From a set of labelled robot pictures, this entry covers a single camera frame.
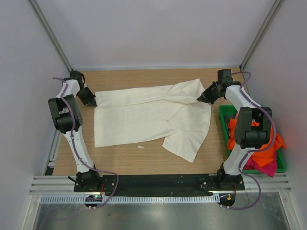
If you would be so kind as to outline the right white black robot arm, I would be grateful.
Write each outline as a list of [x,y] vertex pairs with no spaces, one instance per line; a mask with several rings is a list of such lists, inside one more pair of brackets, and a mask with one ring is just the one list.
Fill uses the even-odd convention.
[[235,146],[228,159],[222,163],[215,175],[205,177],[204,190],[244,190],[243,167],[255,152],[263,151],[263,145],[273,144],[276,137],[272,110],[262,107],[250,98],[243,84],[233,80],[230,69],[217,72],[213,82],[201,96],[199,102],[214,104],[219,98],[229,100],[238,112],[235,126]]

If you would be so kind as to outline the cream white t shirt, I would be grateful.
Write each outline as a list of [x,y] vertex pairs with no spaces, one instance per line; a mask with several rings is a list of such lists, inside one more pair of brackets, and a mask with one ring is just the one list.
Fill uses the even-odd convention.
[[96,92],[94,146],[163,138],[162,147],[193,163],[206,139],[211,106],[197,99],[200,79],[175,85]]

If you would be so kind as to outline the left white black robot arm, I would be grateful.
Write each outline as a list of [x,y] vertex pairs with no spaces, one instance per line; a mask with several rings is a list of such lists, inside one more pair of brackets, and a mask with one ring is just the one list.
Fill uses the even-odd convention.
[[56,130],[66,138],[76,162],[75,192],[95,192],[101,188],[102,180],[93,160],[89,156],[83,139],[83,118],[76,102],[78,97],[85,106],[96,107],[95,95],[85,83],[83,73],[72,70],[68,78],[57,78],[62,88],[59,94],[48,100],[48,106]]

